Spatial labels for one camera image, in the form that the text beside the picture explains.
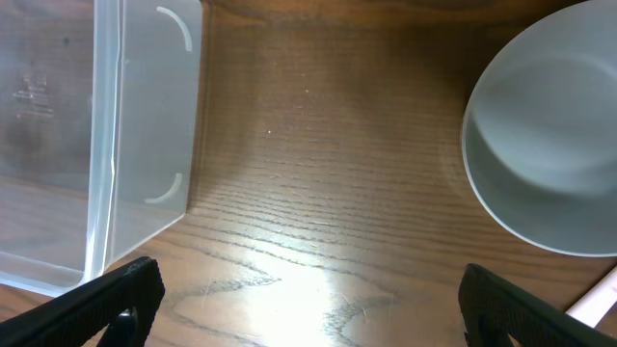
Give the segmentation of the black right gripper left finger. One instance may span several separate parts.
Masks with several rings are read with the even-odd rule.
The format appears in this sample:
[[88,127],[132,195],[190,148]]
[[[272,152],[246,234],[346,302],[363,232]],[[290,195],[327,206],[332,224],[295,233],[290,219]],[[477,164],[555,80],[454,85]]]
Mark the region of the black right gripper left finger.
[[1,324],[5,347],[143,346],[165,286],[155,259],[142,256]]

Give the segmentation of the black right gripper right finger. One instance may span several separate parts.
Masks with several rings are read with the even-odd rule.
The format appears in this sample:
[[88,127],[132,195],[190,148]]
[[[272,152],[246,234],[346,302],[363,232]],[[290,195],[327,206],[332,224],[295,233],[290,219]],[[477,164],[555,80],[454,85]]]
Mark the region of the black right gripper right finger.
[[467,265],[458,302],[469,347],[616,347],[614,338],[478,264]]

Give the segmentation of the grey blue plastic bowl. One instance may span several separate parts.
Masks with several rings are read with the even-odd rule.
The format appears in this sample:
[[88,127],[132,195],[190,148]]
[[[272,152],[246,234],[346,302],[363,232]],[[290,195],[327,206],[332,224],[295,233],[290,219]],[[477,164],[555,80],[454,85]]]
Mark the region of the grey blue plastic bowl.
[[615,255],[615,3],[575,4],[510,40],[470,95],[462,152],[474,194],[509,232]]

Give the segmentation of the clear plastic container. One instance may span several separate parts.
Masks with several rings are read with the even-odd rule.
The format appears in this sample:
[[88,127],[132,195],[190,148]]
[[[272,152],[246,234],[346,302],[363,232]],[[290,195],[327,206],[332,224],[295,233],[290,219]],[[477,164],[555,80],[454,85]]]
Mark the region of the clear plastic container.
[[185,214],[202,0],[1,4],[1,281],[56,297]]

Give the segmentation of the pink plastic fork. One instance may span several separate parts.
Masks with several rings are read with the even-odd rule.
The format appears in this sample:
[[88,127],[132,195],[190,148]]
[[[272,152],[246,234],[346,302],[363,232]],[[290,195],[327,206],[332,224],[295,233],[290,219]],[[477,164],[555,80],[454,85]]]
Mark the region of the pink plastic fork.
[[566,314],[590,328],[596,328],[615,305],[616,300],[616,268],[613,268],[574,303]]

